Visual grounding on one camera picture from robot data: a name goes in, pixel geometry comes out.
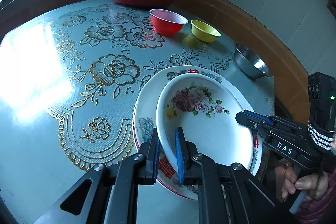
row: lace tablecloth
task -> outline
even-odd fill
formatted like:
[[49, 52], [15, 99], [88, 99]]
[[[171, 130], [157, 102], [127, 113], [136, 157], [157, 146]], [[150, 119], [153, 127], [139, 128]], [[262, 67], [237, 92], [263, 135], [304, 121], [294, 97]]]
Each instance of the lace tablecloth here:
[[[198, 19], [169, 9], [189, 21]], [[88, 0], [41, 15], [5, 36], [0, 46], [0, 195], [20, 223], [32, 223], [83, 170], [135, 153], [135, 101], [164, 68], [210, 69], [236, 86], [256, 112], [274, 114], [273, 78], [252, 81], [233, 62], [229, 37], [222, 34], [206, 45], [190, 29], [188, 23], [174, 37], [165, 37], [152, 30], [147, 10]], [[162, 218], [158, 212], [146, 220], [152, 203], [166, 211], [167, 223], [198, 219], [197, 203], [161, 193], [160, 187], [140, 187], [139, 221]]]

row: finger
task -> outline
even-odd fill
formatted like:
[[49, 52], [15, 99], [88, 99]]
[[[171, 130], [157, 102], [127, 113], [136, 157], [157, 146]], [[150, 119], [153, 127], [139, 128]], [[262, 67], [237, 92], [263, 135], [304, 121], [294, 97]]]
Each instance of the finger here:
[[281, 197], [286, 198], [286, 197], [288, 197], [288, 195], [289, 195], [288, 191], [284, 187], [282, 187], [281, 188]]
[[283, 187], [287, 190], [287, 192], [289, 192], [291, 195], [295, 193], [296, 188], [295, 188], [295, 184], [292, 183], [291, 181], [289, 181], [288, 179], [284, 179], [283, 181]]
[[314, 190], [317, 184], [318, 176], [315, 174], [304, 176], [295, 182], [296, 189]]
[[296, 182], [297, 173], [295, 172], [292, 166], [287, 167], [286, 172], [285, 172], [285, 178], [288, 179], [292, 183]]
[[321, 198], [326, 192], [326, 190], [328, 189], [328, 185], [329, 185], [328, 174], [326, 172], [323, 172], [323, 175], [320, 177], [317, 190], [315, 191], [315, 188], [312, 190], [308, 190], [308, 193], [306, 195], [306, 200]]

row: stacked plates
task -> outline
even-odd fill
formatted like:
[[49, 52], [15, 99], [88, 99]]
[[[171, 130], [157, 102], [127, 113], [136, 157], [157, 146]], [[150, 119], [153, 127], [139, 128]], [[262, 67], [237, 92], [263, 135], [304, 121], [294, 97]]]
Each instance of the stacked plates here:
[[133, 112], [137, 150], [157, 128], [160, 151], [157, 180], [185, 198], [198, 199], [196, 186], [179, 184], [174, 130], [215, 162], [239, 162], [255, 175], [261, 162], [262, 140], [237, 124], [236, 113], [253, 111], [240, 91], [213, 71], [175, 66], [158, 72], [142, 88]]

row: metal screw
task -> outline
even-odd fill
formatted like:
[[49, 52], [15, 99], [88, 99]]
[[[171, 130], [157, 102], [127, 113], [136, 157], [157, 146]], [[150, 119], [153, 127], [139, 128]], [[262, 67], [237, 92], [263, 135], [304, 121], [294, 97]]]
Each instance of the metal screw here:
[[105, 167], [104, 164], [96, 164], [93, 168], [94, 168], [96, 171], [100, 171], [100, 170], [102, 170], [104, 167]]
[[133, 158], [135, 160], [143, 160], [144, 156], [140, 153], [134, 154]]
[[234, 164], [232, 164], [232, 168], [235, 169], [236, 171], [240, 171], [243, 168], [243, 166], [235, 162]]
[[194, 160], [201, 160], [203, 158], [203, 154], [196, 153], [193, 155]]

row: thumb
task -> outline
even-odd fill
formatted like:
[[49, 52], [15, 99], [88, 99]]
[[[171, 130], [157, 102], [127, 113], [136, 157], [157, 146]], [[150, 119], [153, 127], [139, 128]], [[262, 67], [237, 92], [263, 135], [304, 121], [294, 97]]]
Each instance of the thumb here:
[[308, 175], [298, 179], [295, 182], [295, 188], [298, 190], [313, 190], [317, 184], [317, 176], [315, 174]]

